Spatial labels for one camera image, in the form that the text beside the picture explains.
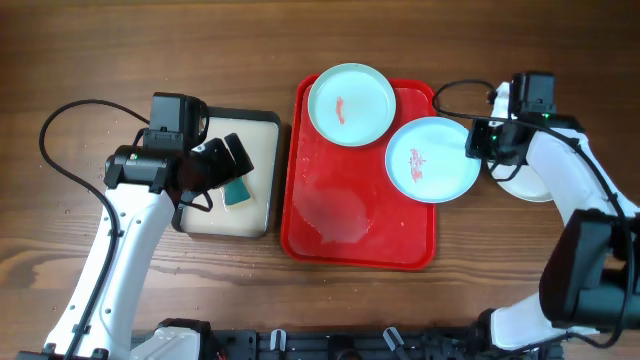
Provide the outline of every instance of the pink stain on plate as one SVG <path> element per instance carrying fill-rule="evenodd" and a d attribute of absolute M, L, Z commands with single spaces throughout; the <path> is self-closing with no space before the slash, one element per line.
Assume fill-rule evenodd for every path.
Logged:
<path fill-rule="evenodd" d="M 336 115 L 338 115 L 338 120 L 340 120 L 340 124 L 344 125 L 344 116 L 342 116 L 342 106 L 344 105 L 344 100 L 342 100 L 341 96 L 338 96 L 338 100 L 336 100 Z"/>
<path fill-rule="evenodd" d="M 422 153 L 417 149 L 411 149 L 411 159 L 409 159 L 409 165 L 411 166 L 411 178 L 413 182 L 417 183 L 422 179 L 422 164 L 425 160 L 422 159 Z"/>

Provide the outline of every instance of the green sponge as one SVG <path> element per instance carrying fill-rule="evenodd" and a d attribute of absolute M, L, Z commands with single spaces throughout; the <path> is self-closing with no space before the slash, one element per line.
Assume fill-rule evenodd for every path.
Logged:
<path fill-rule="evenodd" d="M 244 185 L 242 178 L 237 178 L 224 186 L 225 207 L 239 204 L 251 199 L 251 194 Z"/>

